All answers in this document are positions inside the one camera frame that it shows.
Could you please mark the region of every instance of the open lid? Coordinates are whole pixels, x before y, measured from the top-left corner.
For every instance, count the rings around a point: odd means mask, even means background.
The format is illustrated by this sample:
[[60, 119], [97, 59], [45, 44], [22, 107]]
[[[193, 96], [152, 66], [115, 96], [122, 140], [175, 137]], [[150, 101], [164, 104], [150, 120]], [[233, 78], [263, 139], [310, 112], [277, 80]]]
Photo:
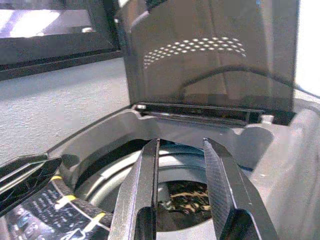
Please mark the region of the open lid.
[[131, 0], [118, 13], [132, 104], [290, 111], [296, 0]]

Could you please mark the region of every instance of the textured wall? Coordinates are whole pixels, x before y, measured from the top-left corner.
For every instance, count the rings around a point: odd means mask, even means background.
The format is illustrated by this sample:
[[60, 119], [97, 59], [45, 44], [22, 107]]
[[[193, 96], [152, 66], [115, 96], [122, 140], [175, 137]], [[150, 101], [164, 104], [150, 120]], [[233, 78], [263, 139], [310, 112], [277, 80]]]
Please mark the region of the textured wall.
[[0, 165], [128, 104], [122, 58], [0, 81]]

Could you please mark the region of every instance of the white wall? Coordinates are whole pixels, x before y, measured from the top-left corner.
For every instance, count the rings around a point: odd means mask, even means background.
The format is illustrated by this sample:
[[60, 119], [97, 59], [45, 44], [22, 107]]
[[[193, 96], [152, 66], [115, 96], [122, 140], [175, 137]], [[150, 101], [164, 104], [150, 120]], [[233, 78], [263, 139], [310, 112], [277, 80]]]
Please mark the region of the white wall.
[[127, 89], [122, 58], [0, 81], [0, 165], [127, 106]]
[[320, 1], [300, 0], [295, 82], [320, 96]]

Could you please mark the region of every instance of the yellow stripe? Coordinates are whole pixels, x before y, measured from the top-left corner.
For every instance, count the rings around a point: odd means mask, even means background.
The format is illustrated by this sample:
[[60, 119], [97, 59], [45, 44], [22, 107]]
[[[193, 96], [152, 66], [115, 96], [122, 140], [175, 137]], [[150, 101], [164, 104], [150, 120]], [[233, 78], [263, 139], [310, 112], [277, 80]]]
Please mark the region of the yellow stripe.
[[51, 181], [52, 181], [52, 180], [56, 180], [56, 179], [62, 179], [62, 177], [60, 177], [60, 176], [53, 176], [53, 177], [51, 178]]
[[85, 233], [90, 232], [92, 229], [94, 229], [94, 227], [97, 225], [97, 223], [99, 223], [99, 221], [106, 215], [106, 213], [101, 212], [99, 213], [97, 216], [95, 216], [94, 218], [92, 218], [92, 221], [89, 222], [89, 224], [87, 226], [85, 226], [85, 228], [83, 229], [83, 231]]
[[69, 203], [75, 199], [76, 199], [76, 197], [73, 195], [63, 196], [60, 200], [56, 201], [57, 204], [54, 205], [54, 208], [56, 210], [59, 210], [59, 209], [63, 208], [67, 203]]
[[68, 199], [70, 202], [76, 199], [74, 195], [67, 195], [67, 196], [64, 196], [64, 198]]

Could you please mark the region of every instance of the ventilation holes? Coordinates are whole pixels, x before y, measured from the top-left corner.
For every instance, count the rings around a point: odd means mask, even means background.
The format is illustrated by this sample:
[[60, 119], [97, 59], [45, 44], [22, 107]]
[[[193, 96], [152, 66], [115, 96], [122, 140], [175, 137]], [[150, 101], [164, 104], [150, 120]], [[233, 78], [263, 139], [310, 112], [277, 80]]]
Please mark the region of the ventilation holes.
[[237, 38], [229, 37], [207, 37], [194, 38], [192, 40], [182, 40], [181, 42], [176, 41], [166, 46], [159, 47], [153, 51], [148, 52], [143, 58], [144, 68], [147, 69], [150, 64], [163, 59], [165, 57], [170, 57], [172, 55], [179, 55], [179, 53], [195, 52], [197, 49], [200, 51], [208, 50], [218, 50], [225, 52], [233, 52], [233, 54], [241, 54], [243, 57], [247, 57], [246, 50], [243, 48], [243, 44]]

